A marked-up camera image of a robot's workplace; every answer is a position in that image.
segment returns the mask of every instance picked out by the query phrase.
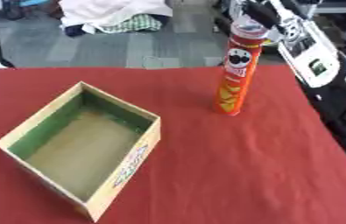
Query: table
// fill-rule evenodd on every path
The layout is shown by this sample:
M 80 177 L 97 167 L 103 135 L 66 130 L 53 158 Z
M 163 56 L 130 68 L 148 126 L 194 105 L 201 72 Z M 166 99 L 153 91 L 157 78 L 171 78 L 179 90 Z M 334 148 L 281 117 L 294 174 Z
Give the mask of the table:
M 240 115 L 221 70 L 0 70 L 0 137 L 77 81 L 162 117 L 162 140 L 99 223 L 346 224 L 346 155 L 286 66 L 260 66 Z M 89 223 L 0 151 L 0 223 Z

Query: printed label on box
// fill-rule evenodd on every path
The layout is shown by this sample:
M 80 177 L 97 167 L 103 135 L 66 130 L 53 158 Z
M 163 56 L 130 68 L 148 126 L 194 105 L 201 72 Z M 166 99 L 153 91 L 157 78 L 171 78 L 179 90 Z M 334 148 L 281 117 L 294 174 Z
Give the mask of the printed label on box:
M 123 182 L 128 180 L 131 175 L 136 171 L 136 169 L 140 166 L 141 162 L 144 160 L 143 155 L 148 149 L 148 144 L 137 148 L 128 156 L 128 161 L 124 168 L 118 174 L 116 181 L 114 181 L 113 188 L 121 185 Z

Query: pringles can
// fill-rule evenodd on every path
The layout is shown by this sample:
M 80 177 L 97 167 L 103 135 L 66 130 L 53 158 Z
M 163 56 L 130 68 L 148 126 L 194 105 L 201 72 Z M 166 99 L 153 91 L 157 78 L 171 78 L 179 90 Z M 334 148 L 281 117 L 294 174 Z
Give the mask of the pringles can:
M 267 34 L 266 28 L 249 18 L 238 19 L 231 25 L 222 80 L 216 94 L 218 111 L 230 116 L 240 112 Z

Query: open box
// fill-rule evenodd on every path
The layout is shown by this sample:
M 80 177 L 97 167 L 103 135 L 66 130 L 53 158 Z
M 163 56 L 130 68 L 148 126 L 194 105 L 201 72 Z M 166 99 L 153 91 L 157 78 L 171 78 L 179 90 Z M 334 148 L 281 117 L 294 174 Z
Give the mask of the open box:
M 0 148 L 97 221 L 160 139 L 160 118 L 80 82 Z

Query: pringles mascot face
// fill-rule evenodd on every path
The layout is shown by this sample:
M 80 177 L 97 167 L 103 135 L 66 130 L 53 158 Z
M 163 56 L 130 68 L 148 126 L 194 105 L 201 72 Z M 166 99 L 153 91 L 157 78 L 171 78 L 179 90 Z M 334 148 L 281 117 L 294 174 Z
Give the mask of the pringles mascot face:
M 251 54 L 249 52 L 237 48 L 229 50 L 229 64 L 232 67 L 247 67 L 249 63 L 251 63 Z

